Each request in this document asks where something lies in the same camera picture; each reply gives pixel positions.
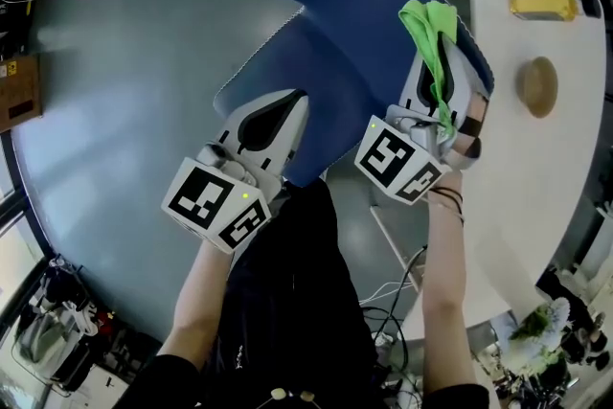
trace person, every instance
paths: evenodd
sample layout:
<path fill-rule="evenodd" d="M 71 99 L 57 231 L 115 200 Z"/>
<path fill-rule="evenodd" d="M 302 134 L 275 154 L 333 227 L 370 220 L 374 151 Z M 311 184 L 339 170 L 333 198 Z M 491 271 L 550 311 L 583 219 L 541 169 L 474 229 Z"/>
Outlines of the person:
<path fill-rule="evenodd" d="M 378 407 L 376 361 L 337 244 L 328 187 L 287 184 L 289 199 L 230 272 L 232 257 L 204 240 L 157 356 L 115 406 Z M 429 192 L 423 280 L 423 407 L 458 400 L 488 407 L 476 382 L 463 317 L 462 176 Z"/>
<path fill-rule="evenodd" d="M 604 315 L 599 314 L 596 319 L 592 319 L 583 300 L 563 286 L 552 269 L 543 273 L 536 286 L 547 293 L 552 300 L 562 297 L 570 304 L 568 320 L 571 327 L 566 331 L 561 344 L 567 361 L 573 364 L 591 365 L 598 359 L 597 368 L 601 367 L 599 371 L 602 370 L 609 362 L 608 352 L 604 351 L 608 338 L 601 330 Z"/>

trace black sleeve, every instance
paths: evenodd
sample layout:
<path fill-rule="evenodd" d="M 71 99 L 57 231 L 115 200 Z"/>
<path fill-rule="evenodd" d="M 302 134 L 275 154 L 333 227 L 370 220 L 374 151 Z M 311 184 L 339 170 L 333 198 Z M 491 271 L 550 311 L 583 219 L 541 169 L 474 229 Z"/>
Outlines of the black sleeve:
<path fill-rule="evenodd" d="M 455 385 L 428 394 L 423 399 L 423 409 L 455 407 L 458 404 L 471 409 L 488 409 L 488 389 L 482 385 Z"/>
<path fill-rule="evenodd" d="M 192 409 L 197 403 L 198 381 L 198 370 L 186 359 L 170 354 L 156 356 L 137 375 L 114 409 Z"/>

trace cardboard box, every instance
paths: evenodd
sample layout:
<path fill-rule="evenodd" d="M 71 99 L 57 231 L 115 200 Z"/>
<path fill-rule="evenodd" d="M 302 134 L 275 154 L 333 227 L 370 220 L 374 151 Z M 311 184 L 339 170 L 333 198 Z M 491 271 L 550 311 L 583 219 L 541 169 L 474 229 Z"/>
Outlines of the cardboard box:
<path fill-rule="evenodd" d="M 38 57 L 0 61 L 0 132 L 42 114 Z"/>

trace gray floor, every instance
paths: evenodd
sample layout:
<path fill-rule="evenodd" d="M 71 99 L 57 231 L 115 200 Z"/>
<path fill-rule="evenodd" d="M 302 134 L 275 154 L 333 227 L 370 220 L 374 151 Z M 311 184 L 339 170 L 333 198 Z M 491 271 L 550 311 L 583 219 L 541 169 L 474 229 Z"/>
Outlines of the gray floor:
<path fill-rule="evenodd" d="M 162 197 L 181 159 L 219 128 L 216 90 L 295 10 L 287 0 L 37 5 L 45 114 L 14 131 L 19 162 L 50 242 L 137 329 L 166 335 L 196 252 L 196 238 L 160 211 Z M 365 298 L 401 274 L 369 205 L 381 204 L 409 254 L 427 222 L 424 209 L 376 195 L 351 160 L 329 183 L 340 247 Z M 404 295 L 397 315 L 413 301 Z"/>

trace white cable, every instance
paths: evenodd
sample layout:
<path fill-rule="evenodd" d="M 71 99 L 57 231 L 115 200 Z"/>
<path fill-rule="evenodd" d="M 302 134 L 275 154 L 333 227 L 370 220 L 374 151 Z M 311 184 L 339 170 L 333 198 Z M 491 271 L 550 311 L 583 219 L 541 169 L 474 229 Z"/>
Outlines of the white cable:
<path fill-rule="evenodd" d="M 412 283 L 405 283 L 404 286 L 401 288 L 401 290 L 410 288 L 411 286 L 413 286 Z M 379 295 L 378 297 L 376 296 L 376 293 L 375 293 L 373 296 L 371 296 L 370 298 L 367 298 L 366 300 L 360 300 L 359 304 L 362 306 L 364 304 L 368 304 L 369 302 L 374 302 L 375 300 L 380 300 L 382 298 L 389 297 L 390 295 L 394 295 L 396 292 L 397 292 L 397 289 L 394 289 L 392 291 L 388 291 L 387 293 L 384 293 L 383 295 Z"/>

